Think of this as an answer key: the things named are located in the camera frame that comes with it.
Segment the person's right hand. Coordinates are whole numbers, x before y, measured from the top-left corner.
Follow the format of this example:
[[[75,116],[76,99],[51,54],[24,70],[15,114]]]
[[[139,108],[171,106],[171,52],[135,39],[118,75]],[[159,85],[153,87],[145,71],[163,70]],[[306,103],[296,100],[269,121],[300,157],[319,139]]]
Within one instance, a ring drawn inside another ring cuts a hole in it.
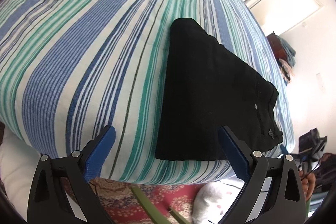
[[[309,201],[315,189],[316,178],[313,172],[305,174],[302,170],[299,171],[302,182],[302,189],[305,196],[305,201]]]

